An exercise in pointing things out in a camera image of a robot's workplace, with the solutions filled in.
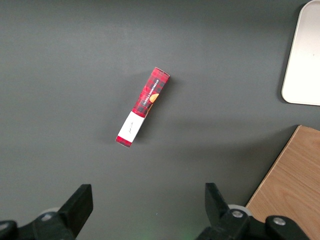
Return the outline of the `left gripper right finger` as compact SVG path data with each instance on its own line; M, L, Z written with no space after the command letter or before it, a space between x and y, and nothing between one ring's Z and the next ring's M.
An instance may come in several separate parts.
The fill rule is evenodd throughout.
M292 219L270 215L265 222L255 219L243 206L228 205L215 183L205 184L205 211L210 222L198 240L308 240Z

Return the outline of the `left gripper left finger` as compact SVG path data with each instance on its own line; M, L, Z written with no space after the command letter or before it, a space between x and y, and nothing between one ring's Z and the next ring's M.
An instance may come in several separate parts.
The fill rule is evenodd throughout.
M92 185L82 184L57 211L47 210L30 223L0 222L2 240L75 240L93 211Z

